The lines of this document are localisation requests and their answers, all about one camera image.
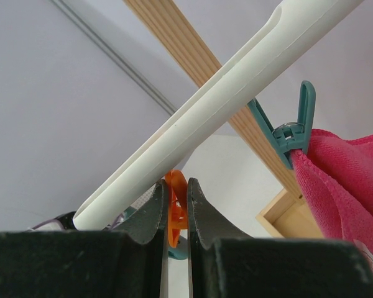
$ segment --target white ceiling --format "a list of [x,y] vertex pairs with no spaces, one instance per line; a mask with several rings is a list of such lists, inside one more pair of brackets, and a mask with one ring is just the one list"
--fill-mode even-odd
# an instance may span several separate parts
[[[118,0],[68,0],[175,106],[196,87]],[[266,22],[280,0],[176,0],[221,63]],[[317,91],[314,127],[344,138],[373,133],[373,0],[365,0],[257,97],[275,126],[297,118],[303,79]],[[221,133],[234,133],[225,127]]]

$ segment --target wooden pole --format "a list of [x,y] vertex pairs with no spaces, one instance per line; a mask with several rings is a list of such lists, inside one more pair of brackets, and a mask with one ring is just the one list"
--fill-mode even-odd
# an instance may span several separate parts
[[[125,0],[188,76],[202,87],[221,64],[172,0]],[[293,199],[303,202],[293,171],[287,169],[246,106],[229,120],[233,129],[271,170]]]

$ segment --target orange clip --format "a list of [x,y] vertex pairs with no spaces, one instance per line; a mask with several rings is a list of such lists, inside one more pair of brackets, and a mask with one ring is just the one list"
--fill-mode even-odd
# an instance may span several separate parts
[[168,243],[172,248],[177,246],[181,230],[188,228],[187,217],[187,189],[188,183],[177,169],[173,169],[165,176],[167,186],[170,190],[170,202],[168,206]]

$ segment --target pink towel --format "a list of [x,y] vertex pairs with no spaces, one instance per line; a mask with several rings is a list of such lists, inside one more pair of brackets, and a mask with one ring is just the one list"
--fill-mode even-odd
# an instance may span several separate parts
[[323,235],[355,243],[373,270],[373,135],[345,141],[313,130],[308,156],[295,150],[292,161]]

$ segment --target white plastic tube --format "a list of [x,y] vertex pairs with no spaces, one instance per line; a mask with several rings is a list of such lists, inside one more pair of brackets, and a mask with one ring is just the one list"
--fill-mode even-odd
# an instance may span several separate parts
[[363,0],[283,0],[268,22],[77,210],[100,230],[343,20]]

